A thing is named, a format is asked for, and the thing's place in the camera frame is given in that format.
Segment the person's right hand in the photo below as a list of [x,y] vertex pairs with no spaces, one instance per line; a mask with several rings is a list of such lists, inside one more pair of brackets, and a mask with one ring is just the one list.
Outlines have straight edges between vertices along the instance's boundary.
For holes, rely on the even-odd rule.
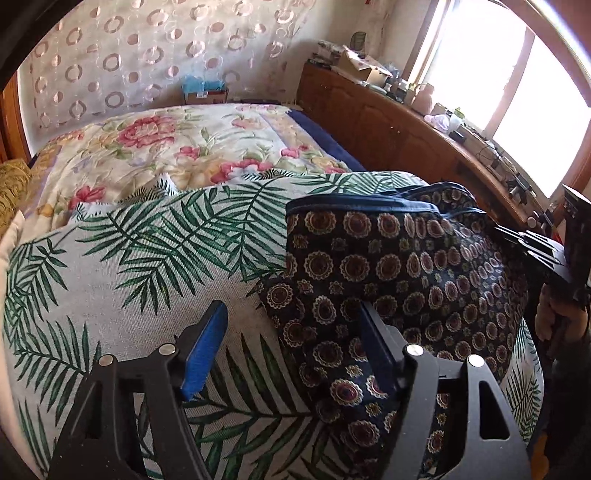
[[553,342],[560,332],[563,344],[579,342],[588,330],[588,316],[576,304],[555,297],[551,287],[542,286],[535,316],[535,332],[542,342]]

